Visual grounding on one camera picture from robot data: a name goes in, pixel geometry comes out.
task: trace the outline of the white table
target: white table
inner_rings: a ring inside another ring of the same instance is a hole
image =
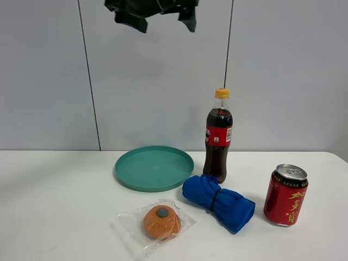
[[[325,152],[230,152],[224,188],[254,200],[256,212],[236,235],[181,187],[160,193],[129,190],[113,178],[124,152],[0,152],[1,261],[127,261],[109,224],[118,212],[172,198],[197,223],[147,260],[348,260],[348,164]],[[200,174],[204,152],[189,153]],[[262,208],[280,163],[308,173],[309,188],[292,227],[268,223]]]

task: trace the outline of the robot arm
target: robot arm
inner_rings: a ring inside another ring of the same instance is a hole
[[[145,18],[155,14],[179,13],[190,32],[196,29],[195,7],[199,0],[105,0],[105,6],[115,12],[115,22],[131,26],[146,33]]]

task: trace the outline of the blue cloth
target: blue cloth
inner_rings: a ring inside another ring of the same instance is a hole
[[[183,184],[183,196],[189,201],[210,209],[215,193],[221,189],[214,176],[193,176]],[[248,223],[255,211],[255,203],[237,192],[221,189],[213,204],[216,218],[232,232],[237,233]]]

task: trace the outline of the gray dot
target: gray dot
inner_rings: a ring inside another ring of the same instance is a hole
[[[169,215],[169,211],[166,208],[159,208],[156,211],[157,217],[166,218]]]

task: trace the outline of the plastic bottle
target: plastic bottle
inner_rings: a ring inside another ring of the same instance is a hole
[[[226,179],[226,160],[231,144],[232,114],[228,109],[228,89],[217,89],[215,104],[207,117],[206,162],[203,174],[213,175],[222,183]]]

